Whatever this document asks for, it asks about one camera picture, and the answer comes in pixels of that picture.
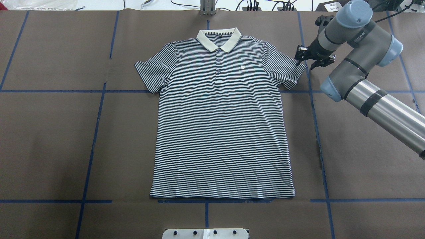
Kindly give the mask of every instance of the white mounting bracket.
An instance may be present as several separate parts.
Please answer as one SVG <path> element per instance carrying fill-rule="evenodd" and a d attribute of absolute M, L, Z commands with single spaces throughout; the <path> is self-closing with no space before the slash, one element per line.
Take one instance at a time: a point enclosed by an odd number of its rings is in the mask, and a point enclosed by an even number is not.
<path fill-rule="evenodd" d="M 201 0 L 200 15 L 215 15 L 215 0 Z"/>
<path fill-rule="evenodd" d="M 243 228 L 167 229 L 162 239 L 249 239 Z"/>

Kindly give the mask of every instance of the light blue cap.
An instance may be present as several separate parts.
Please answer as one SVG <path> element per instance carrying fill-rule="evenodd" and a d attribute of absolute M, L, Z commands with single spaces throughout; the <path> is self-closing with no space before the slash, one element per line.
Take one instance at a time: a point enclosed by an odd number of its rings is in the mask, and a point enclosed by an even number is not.
<path fill-rule="evenodd" d="M 403 44 L 399 42 L 394 35 L 391 35 L 391 44 L 388 48 L 387 53 L 384 58 L 382 58 L 381 62 L 378 63 L 378 66 L 386 66 L 391 63 L 394 59 L 396 59 L 400 53 L 403 51 Z"/>
<path fill-rule="evenodd" d="M 340 94 L 338 93 L 329 76 L 320 85 L 320 90 L 325 93 L 329 98 L 333 99 L 335 102 L 340 102 L 342 100 Z"/>
<path fill-rule="evenodd" d="M 346 28 L 359 28 L 372 19 L 372 9 L 363 0 L 351 0 L 337 12 L 337 22 Z"/>

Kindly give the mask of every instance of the plastic bag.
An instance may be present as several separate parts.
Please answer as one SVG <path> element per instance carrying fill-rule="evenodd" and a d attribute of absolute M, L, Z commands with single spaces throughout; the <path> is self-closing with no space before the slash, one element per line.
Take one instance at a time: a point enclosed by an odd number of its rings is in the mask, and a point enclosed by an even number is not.
<path fill-rule="evenodd" d="M 1 0 L 9 10 L 75 10 L 78 0 Z"/>

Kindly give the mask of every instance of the short sleeve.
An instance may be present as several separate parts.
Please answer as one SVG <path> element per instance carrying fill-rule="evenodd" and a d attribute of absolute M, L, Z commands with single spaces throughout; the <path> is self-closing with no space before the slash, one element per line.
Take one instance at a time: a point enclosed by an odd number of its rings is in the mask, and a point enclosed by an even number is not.
<path fill-rule="evenodd" d="M 265 72 L 278 86 L 283 84 L 288 90 L 297 84 L 298 78 L 306 68 L 305 65 L 296 65 L 296 60 L 278 51 L 275 46 L 266 42 L 263 54 Z"/>
<path fill-rule="evenodd" d="M 147 89 L 156 93 L 165 85 L 167 79 L 171 78 L 176 64 L 176 51 L 169 43 L 149 60 L 138 61 L 134 65 Z"/>

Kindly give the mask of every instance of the striped polo shirt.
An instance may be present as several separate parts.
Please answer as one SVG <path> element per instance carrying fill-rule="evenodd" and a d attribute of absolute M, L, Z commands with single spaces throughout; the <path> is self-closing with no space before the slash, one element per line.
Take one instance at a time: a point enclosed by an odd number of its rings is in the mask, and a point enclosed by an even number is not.
<path fill-rule="evenodd" d="M 150 196 L 295 195 L 281 94 L 304 65 L 237 28 L 200 30 L 135 66 L 159 92 Z"/>

